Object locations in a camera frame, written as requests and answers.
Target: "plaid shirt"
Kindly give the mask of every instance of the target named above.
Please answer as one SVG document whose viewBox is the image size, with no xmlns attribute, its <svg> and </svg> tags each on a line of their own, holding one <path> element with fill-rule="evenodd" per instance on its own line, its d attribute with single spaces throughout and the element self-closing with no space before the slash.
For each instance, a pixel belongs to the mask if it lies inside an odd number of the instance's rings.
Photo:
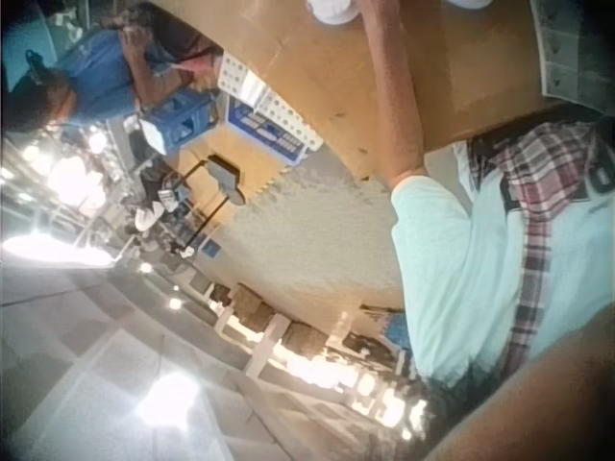
<svg viewBox="0 0 615 461">
<path fill-rule="evenodd" d="M 502 357 L 509 376 L 523 365 L 540 328 L 549 281 L 553 219 L 585 190 L 585 174 L 597 151 L 594 125 L 545 123 L 492 158 L 470 156 L 475 186 L 496 168 L 521 207 L 526 225 L 516 313 Z"/>
</svg>

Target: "plastic crate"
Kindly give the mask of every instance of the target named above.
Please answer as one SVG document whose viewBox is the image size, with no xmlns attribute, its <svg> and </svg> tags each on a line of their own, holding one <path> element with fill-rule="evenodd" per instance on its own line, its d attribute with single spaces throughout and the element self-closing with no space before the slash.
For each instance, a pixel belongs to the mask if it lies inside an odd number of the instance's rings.
<svg viewBox="0 0 615 461">
<path fill-rule="evenodd" d="M 164 156 L 176 154 L 185 144 L 215 126 L 210 121 L 214 102 L 210 91 L 178 89 L 141 120 L 147 142 Z"/>
<path fill-rule="evenodd" d="M 301 140 L 233 96 L 229 96 L 227 122 L 287 165 L 296 165 L 306 153 Z"/>
</svg>

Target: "wooden table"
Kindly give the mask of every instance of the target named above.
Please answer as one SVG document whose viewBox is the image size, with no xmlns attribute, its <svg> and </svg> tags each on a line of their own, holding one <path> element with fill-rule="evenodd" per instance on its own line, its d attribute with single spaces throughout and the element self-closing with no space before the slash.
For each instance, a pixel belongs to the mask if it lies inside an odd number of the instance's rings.
<svg viewBox="0 0 615 461">
<path fill-rule="evenodd" d="M 304 0 L 155 0 L 244 61 L 340 156 L 375 171 L 378 114 L 360 19 L 320 24 Z M 401 19 L 428 150 L 543 109 L 528 0 L 471 12 L 402 0 Z"/>
</svg>

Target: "fluorescent light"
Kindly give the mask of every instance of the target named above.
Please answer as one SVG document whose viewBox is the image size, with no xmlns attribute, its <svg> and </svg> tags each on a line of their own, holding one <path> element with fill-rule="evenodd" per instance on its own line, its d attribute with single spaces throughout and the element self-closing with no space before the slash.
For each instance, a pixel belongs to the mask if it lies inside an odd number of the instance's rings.
<svg viewBox="0 0 615 461">
<path fill-rule="evenodd" d="M 33 201 L 33 200 L 34 200 L 34 198 L 32 197 L 32 195 L 28 195 L 28 194 L 26 194 L 25 192 L 19 192 L 19 193 L 17 194 L 17 198 L 18 198 L 19 200 L 24 201 L 24 202 L 31 202 L 31 201 Z"/>
<path fill-rule="evenodd" d="M 4 178 L 5 180 L 10 181 L 15 177 L 15 174 L 11 170 L 3 166 L 2 169 L 0 170 L 0 176 L 2 176 L 2 178 Z"/>
<path fill-rule="evenodd" d="M 94 185 L 92 175 L 86 173 L 86 165 L 79 157 L 63 158 L 54 166 L 47 185 L 58 193 L 60 200 L 71 206 L 80 205 Z"/>
<path fill-rule="evenodd" d="M 86 266 L 102 267 L 113 262 L 111 255 L 97 248 L 75 248 L 47 233 L 34 232 L 6 240 L 2 248 L 19 257 L 41 262 L 78 262 Z"/>
<path fill-rule="evenodd" d="M 395 391 L 392 387 L 386 390 L 384 396 L 382 396 L 382 402 L 386 405 L 386 409 L 376 419 L 386 427 L 393 427 L 402 420 L 406 403 L 402 399 L 395 397 Z"/>
<path fill-rule="evenodd" d="M 372 393 L 375 386 L 376 380 L 374 377 L 371 375 L 365 375 L 358 384 L 357 390 L 362 396 L 367 397 Z"/>
<path fill-rule="evenodd" d="M 180 310 L 182 308 L 182 300 L 178 298 L 171 298 L 169 300 L 169 309 Z"/>
<path fill-rule="evenodd" d="M 427 401 L 419 400 L 416 405 L 410 408 L 410 424 L 415 432 L 423 430 L 423 414 L 425 413 L 426 407 Z"/>
<path fill-rule="evenodd" d="M 149 262 L 143 262 L 139 266 L 138 270 L 141 271 L 143 274 L 150 274 L 154 270 L 154 268 Z"/>
<path fill-rule="evenodd" d="M 183 428 L 198 392 L 199 386 L 189 377 L 181 373 L 167 375 L 154 383 L 136 412 L 148 425 Z"/>
<path fill-rule="evenodd" d="M 108 144 L 107 137 L 104 133 L 96 132 L 87 140 L 87 144 L 89 144 L 89 150 L 92 154 L 101 154 Z"/>
<path fill-rule="evenodd" d="M 28 162 L 33 161 L 35 158 L 37 158 L 38 154 L 40 154 L 40 149 L 34 144 L 26 147 L 21 153 L 23 159 Z"/>
</svg>

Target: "blue shirt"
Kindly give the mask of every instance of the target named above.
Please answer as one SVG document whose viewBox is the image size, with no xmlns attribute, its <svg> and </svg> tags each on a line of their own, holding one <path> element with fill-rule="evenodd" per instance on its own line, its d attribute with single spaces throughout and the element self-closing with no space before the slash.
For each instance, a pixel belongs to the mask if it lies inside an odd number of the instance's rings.
<svg viewBox="0 0 615 461">
<path fill-rule="evenodd" d="M 477 363 L 487 371 L 504 350 L 516 311 L 525 226 L 504 202 L 502 173 L 483 182 L 472 215 L 441 184 L 412 177 L 391 201 L 407 328 L 419 374 L 453 383 Z M 553 221 L 545 317 L 529 355 L 584 326 L 613 298 L 613 195 L 590 197 Z"/>
<path fill-rule="evenodd" d="M 68 74 L 77 104 L 68 123 L 91 125 L 136 110 L 133 75 L 117 31 L 94 31 L 56 64 Z"/>
</svg>

